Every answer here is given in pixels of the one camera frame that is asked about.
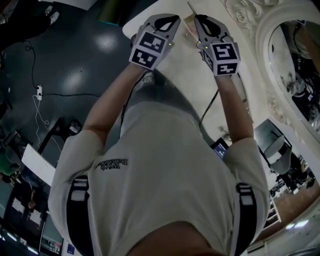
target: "brown floor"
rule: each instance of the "brown floor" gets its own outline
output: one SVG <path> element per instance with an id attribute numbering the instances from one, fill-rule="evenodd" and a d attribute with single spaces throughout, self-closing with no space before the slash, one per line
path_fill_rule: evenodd
<path id="1" fill-rule="evenodd" d="M 302 187 L 297 194 L 284 192 L 280 197 L 274 198 L 274 204 L 279 212 L 281 222 L 278 222 L 261 232 L 256 242 L 264 240 L 293 222 L 320 196 L 320 186 L 315 181 L 313 187 Z"/>

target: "shirt sleeve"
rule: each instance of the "shirt sleeve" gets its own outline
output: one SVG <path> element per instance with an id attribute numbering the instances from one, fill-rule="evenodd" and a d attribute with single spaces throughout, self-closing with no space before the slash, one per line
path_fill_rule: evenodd
<path id="1" fill-rule="evenodd" d="M 270 207 L 267 178 L 256 141 L 253 138 L 245 138 L 232 144 L 223 161 L 237 183 L 247 183 L 253 189 L 257 203 L 256 238 L 266 223 Z"/>
<path id="2" fill-rule="evenodd" d="M 48 208 L 56 228 L 69 242 L 66 206 L 72 180 L 89 171 L 103 151 L 100 138 L 90 130 L 69 137 L 62 149 L 50 189 Z"/>

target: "backpack strap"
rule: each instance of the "backpack strap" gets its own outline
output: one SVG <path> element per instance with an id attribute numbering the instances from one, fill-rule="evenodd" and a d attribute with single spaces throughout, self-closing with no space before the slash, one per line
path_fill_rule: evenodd
<path id="1" fill-rule="evenodd" d="M 257 229 L 257 202 L 251 186 L 236 185 L 231 249 L 229 256 L 240 256 L 250 245 Z"/>
<path id="2" fill-rule="evenodd" d="M 82 175 L 72 182 L 66 203 L 66 222 L 73 246 L 82 256 L 94 256 L 91 239 L 88 199 L 88 176 Z"/>

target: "white t-shirt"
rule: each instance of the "white t-shirt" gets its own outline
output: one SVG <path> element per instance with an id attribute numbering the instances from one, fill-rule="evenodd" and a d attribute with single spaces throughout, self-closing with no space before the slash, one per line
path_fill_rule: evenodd
<path id="1" fill-rule="evenodd" d="M 254 139 L 233 144 L 222 161 L 189 114 L 154 102 L 131 107 L 123 130 L 106 153 L 89 130 L 65 142 L 48 202 L 65 239 L 70 242 L 66 219 L 70 185 L 84 173 L 95 255 L 125 256 L 147 234 L 178 221 L 192 224 L 212 248 L 227 255 L 238 182 L 260 194 L 256 236 L 260 233 L 269 192 Z"/>

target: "white cable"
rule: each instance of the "white cable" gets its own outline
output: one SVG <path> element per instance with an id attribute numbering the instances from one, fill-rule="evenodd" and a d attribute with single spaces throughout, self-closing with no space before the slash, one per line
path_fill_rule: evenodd
<path id="1" fill-rule="evenodd" d="M 40 143 L 41 143 L 41 140 L 40 140 L 40 138 L 39 138 L 39 136 L 38 136 L 39 125 L 38 125 L 38 122 L 37 122 L 37 114 L 39 113 L 39 116 L 40 116 L 42 122 L 44 123 L 44 127 L 46 128 L 46 130 L 47 130 L 48 132 L 49 132 L 49 129 L 47 128 L 47 125 L 49 125 L 50 123 L 49 123 L 48 120 L 44 121 L 44 119 L 43 119 L 42 116 L 41 116 L 41 113 L 40 113 L 40 102 L 41 102 L 41 100 L 39 100 L 39 103 L 38 103 L 38 106 L 37 106 L 34 97 L 37 97 L 37 96 L 36 96 L 36 95 L 33 95 L 32 98 L 33 98 L 33 102 L 34 102 L 34 105 L 35 105 L 35 108 L 36 108 L 35 122 L 36 122 L 36 125 L 38 126 L 38 128 L 37 128 L 37 130 L 36 130 L 35 133 L 36 133 L 36 136 L 37 136 L 38 139 L 39 139 L 39 143 L 38 143 L 38 148 L 39 148 L 39 147 L 40 147 L 39 145 L 40 145 Z M 59 144 L 57 143 L 57 141 L 55 140 L 55 138 L 53 138 L 53 137 L 51 136 L 51 139 L 53 139 L 53 141 L 54 141 L 55 144 L 57 145 L 59 151 L 61 152 L 61 149 L 60 149 L 60 147 L 59 147 Z"/>

